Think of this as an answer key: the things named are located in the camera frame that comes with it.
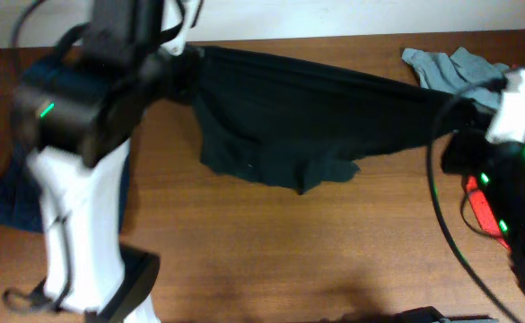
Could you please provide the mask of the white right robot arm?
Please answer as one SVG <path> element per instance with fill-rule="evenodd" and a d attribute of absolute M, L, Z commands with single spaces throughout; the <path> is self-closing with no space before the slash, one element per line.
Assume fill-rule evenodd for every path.
<path fill-rule="evenodd" d="M 474 196 L 485 199 L 493 222 L 481 226 L 477 234 L 506 245 L 511 270 L 525 296 L 525 67 L 479 85 L 499 92 L 500 106 L 487 128 L 453 135 L 441 168 L 475 180 L 462 201 L 467 203 Z"/>

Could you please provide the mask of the dark green shirt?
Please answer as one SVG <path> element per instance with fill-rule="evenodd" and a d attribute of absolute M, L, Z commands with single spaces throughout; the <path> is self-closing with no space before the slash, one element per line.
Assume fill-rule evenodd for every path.
<path fill-rule="evenodd" d="M 357 161 L 425 146 L 447 92 L 289 57 L 205 47 L 193 100 L 213 172 L 305 193 Z"/>

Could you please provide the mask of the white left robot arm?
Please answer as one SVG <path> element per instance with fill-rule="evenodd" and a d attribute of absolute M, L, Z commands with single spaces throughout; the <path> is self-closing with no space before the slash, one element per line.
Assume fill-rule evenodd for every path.
<path fill-rule="evenodd" d="M 157 319 L 160 259 L 120 242 L 120 182 L 147 109 L 189 94 L 200 55 L 186 40 L 201 9 L 194 0 L 96 1 L 88 22 L 22 74 L 11 129 L 39 185 L 48 272 L 32 292 L 5 290 L 7 309 Z"/>

